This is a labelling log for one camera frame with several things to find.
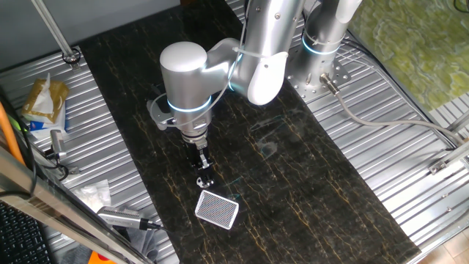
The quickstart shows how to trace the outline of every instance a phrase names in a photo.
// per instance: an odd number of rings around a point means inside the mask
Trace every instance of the blue light ring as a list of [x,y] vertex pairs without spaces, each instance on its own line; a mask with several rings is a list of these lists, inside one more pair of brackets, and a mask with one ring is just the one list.
[[205,102],[203,105],[197,107],[197,108],[194,108],[194,109],[180,109],[180,108],[177,108],[176,106],[173,106],[169,100],[168,100],[168,104],[169,104],[169,107],[171,107],[172,109],[176,110],[176,111],[181,111],[181,112],[184,112],[184,113],[192,113],[192,112],[195,112],[195,111],[199,111],[199,110],[202,110],[204,109],[205,107],[207,107],[209,104],[210,104],[210,101],[212,100],[212,95],[208,98],[207,102]]
[[328,52],[315,51],[313,48],[309,47],[308,44],[306,44],[306,41],[305,41],[305,37],[304,37],[304,36],[301,38],[301,40],[303,41],[304,47],[305,47],[307,50],[309,50],[310,52],[314,53],[314,54],[318,54],[318,55],[329,55],[329,54],[336,53],[336,52],[339,50],[339,47],[337,47],[335,51],[328,51]]

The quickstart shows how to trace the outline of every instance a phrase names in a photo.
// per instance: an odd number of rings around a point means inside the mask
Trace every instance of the black marble surface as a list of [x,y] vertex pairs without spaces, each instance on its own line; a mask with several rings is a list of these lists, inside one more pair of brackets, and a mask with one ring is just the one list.
[[159,131],[146,99],[159,55],[177,41],[210,49],[238,38],[223,0],[199,0],[80,44],[182,263],[403,263],[419,252],[285,82],[266,106],[228,92],[208,142],[240,212],[231,230],[194,215],[200,189],[176,129]]

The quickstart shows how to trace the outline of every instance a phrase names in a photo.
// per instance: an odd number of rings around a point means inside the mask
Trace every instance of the orange object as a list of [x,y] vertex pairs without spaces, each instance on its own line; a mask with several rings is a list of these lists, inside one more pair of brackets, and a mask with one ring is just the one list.
[[0,103],[0,125],[1,125],[1,129],[3,130],[3,134],[5,135],[5,139],[7,140],[10,153],[13,155],[13,157],[15,157],[18,161],[20,161],[25,166],[26,164],[24,163],[23,156],[21,155],[18,142],[16,141],[15,134],[13,133],[12,124],[10,124],[5,108],[3,108],[3,104],[1,103]]
[[116,264],[112,260],[108,260],[104,256],[101,256],[100,254],[93,252],[91,253],[91,257],[89,258],[88,264]]

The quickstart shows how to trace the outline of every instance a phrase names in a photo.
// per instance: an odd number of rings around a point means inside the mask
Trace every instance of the metal grating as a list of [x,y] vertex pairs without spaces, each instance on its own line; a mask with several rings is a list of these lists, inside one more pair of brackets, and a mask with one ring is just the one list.
[[[238,18],[243,18],[243,3],[227,2],[230,7],[236,7],[234,12]],[[302,48],[299,45],[303,27],[304,21],[298,24],[292,48]],[[347,46],[342,46],[339,53],[353,59],[363,56],[360,51]],[[337,58],[352,76],[351,81],[341,87],[342,97],[359,117],[375,121],[422,119],[420,110],[406,100],[398,86],[390,85],[375,73],[370,68],[372,64],[363,59],[361,61],[369,66],[339,55]],[[459,111],[440,110],[441,117],[446,120],[441,125],[448,125],[463,111],[469,110],[468,95],[459,98],[461,102],[455,100],[454,106],[445,106]],[[433,131],[414,125],[391,128],[359,125],[342,111],[339,102],[330,93],[306,103],[404,232],[420,247],[422,254],[411,262],[418,261],[469,225],[466,219],[459,219],[469,208],[467,169],[462,163],[456,163],[436,175],[431,175],[427,169],[447,154],[445,149],[448,146]],[[461,134],[469,136],[469,131],[461,131]]]
[[[70,177],[64,185],[70,189],[107,179],[111,189],[112,206],[137,210],[142,217],[160,222],[160,217],[149,197],[139,172],[133,163],[123,138],[101,95],[99,88],[81,58],[81,69],[72,71],[62,61],[62,54],[54,54],[36,62],[0,74],[0,86],[15,108],[20,108],[36,78],[51,78],[66,83],[70,94],[66,101],[66,115],[70,124],[64,136],[68,156],[63,164],[77,166],[80,175]],[[42,150],[51,146],[50,139],[36,141]],[[66,251],[78,244],[61,238],[59,232],[46,229],[54,254],[60,259]],[[164,231],[158,237],[158,263],[178,263],[179,259]]]

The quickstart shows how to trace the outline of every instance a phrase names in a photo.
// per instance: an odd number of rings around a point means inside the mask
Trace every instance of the black keyboard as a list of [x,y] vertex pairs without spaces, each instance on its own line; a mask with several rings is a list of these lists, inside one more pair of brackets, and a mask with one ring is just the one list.
[[52,264],[41,223],[0,202],[0,263]]

